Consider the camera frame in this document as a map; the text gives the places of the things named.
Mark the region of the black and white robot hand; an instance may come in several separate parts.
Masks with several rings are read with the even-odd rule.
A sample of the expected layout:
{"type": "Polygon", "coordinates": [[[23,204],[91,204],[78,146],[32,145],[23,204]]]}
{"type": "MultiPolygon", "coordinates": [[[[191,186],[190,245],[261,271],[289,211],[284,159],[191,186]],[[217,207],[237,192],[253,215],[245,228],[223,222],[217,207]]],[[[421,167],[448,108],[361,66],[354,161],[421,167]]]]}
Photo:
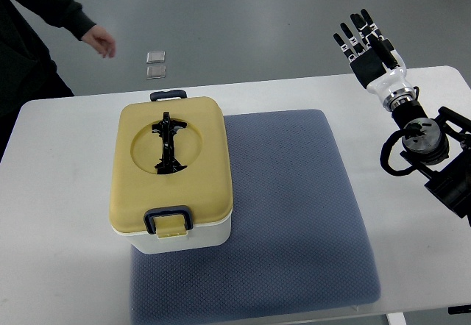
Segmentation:
{"type": "Polygon", "coordinates": [[[360,85],[377,96],[383,108],[393,112],[401,104],[418,98],[418,90],[407,81],[407,68],[391,41],[365,9],[350,15],[354,30],[340,24],[342,33],[333,39],[360,85]]]}

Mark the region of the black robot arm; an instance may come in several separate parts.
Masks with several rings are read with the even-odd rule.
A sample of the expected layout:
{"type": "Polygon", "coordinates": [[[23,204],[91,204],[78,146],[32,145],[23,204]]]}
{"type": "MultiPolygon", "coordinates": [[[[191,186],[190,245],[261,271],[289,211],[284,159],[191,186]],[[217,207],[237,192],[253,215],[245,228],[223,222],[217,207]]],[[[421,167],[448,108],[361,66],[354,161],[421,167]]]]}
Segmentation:
{"type": "Polygon", "coordinates": [[[383,144],[382,169],[392,176],[419,171],[425,188],[459,218],[470,218],[470,119],[440,107],[429,118],[417,100],[397,105],[392,118],[399,129],[383,144]],[[389,164],[393,146],[400,141],[400,156],[410,164],[396,170],[389,164]]]}

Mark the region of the person's bare hand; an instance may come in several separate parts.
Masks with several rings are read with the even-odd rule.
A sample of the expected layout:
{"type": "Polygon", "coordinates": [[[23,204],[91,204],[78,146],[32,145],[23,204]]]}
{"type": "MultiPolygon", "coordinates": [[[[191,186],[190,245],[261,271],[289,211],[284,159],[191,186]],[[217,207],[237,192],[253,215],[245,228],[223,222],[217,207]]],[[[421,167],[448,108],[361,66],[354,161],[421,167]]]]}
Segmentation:
{"type": "Polygon", "coordinates": [[[91,46],[102,58],[114,58],[116,41],[102,26],[92,26],[82,37],[81,41],[91,46]]]}

